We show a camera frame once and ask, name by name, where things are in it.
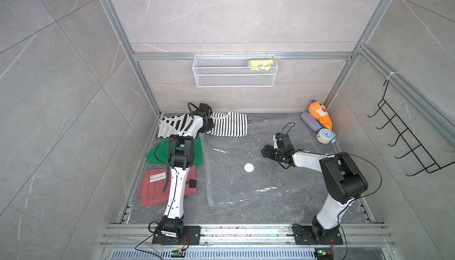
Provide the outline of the thin striped white shirt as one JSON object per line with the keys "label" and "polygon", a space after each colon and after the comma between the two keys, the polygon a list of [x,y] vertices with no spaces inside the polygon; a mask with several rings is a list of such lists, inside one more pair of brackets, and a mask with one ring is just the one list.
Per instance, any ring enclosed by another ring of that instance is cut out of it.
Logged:
{"label": "thin striped white shirt", "polygon": [[211,118],[214,122],[214,127],[207,134],[219,137],[245,137],[248,134],[246,114],[214,112]]}

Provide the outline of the black white striped tank top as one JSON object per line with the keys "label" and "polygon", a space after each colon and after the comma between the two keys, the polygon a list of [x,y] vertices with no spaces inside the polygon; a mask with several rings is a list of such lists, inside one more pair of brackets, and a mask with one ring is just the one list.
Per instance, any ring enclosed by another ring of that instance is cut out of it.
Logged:
{"label": "black white striped tank top", "polygon": [[202,128],[203,118],[189,114],[164,117],[159,122],[158,138],[169,138],[172,135],[197,137]]}

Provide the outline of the clear plastic vacuum bag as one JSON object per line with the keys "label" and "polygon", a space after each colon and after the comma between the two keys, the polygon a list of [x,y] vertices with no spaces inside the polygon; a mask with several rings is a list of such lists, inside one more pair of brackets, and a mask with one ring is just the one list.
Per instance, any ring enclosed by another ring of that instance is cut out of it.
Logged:
{"label": "clear plastic vacuum bag", "polygon": [[314,203],[320,207],[328,193],[320,172],[263,157],[273,137],[288,134],[296,149],[334,153],[323,145],[298,113],[249,114],[244,137],[204,134],[203,164],[197,167],[197,190],[211,207],[264,200],[267,206]]}

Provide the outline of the green shirt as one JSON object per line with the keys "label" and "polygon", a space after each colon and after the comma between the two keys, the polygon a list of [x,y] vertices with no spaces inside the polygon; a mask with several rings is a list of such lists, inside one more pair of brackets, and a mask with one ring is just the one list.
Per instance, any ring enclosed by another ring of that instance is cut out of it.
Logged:
{"label": "green shirt", "polygon": [[[168,164],[169,139],[153,147],[146,155],[146,162],[149,164]],[[203,151],[200,139],[194,140],[195,160],[194,165],[203,164]]]}

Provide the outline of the red shirt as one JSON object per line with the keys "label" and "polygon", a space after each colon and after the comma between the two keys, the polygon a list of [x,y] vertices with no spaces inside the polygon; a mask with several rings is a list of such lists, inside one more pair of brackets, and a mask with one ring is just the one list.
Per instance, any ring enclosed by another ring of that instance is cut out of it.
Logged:
{"label": "red shirt", "polygon": [[[152,169],[146,171],[138,196],[142,198],[142,207],[166,204],[170,192],[171,171],[166,169]],[[196,166],[192,166],[186,181],[184,198],[197,194]]]}

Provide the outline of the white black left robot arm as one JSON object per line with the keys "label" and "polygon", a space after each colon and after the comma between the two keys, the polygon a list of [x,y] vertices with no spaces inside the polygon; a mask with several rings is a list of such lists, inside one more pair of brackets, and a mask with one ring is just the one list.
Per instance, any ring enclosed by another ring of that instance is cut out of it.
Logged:
{"label": "white black left robot arm", "polygon": [[185,238],[183,202],[187,177],[196,158],[194,141],[199,133],[213,128],[213,120],[210,115],[198,112],[189,114],[182,120],[171,121],[181,126],[181,129],[176,130],[172,126],[172,131],[165,136],[168,139],[167,161],[171,183],[167,207],[156,234],[166,241],[176,243]]}

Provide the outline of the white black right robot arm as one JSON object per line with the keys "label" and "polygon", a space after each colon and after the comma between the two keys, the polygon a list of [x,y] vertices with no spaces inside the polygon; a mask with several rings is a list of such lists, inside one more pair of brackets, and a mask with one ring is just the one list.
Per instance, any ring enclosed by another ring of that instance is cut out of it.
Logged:
{"label": "white black right robot arm", "polygon": [[322,174],[328,192],[326,201],[313,218],[309,230],[304,232],[304,227],[298,225],[295,235],[308,235],[315,243],[335,242],[342,216],[369,187],[351,155],[347,152],[327,154],[294,150],[292,146],[279,148],[269,145],[263,147],[261,154],[280,166],[286,164],[284,169],[307,168]]}

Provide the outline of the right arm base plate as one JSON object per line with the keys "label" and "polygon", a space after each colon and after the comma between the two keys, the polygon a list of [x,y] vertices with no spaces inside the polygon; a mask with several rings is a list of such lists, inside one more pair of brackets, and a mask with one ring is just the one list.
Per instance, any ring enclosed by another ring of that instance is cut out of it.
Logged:
{"label": "right arm base plate", "polygon": [[297,245],[342,245],[344,243],[339,226],[325,230],[318,224],[304,226],[294,224],[291,229]]}

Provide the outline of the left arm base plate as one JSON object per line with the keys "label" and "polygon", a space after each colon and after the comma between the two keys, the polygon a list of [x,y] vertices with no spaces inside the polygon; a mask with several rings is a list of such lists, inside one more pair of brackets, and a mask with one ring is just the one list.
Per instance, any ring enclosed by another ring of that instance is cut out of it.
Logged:
{"label": "left arm base plate", "polygon": [[156,229],[153,233],[153,244],[160,245],[198,245],[201,237],[201,226],[183,226],[177,232]]}

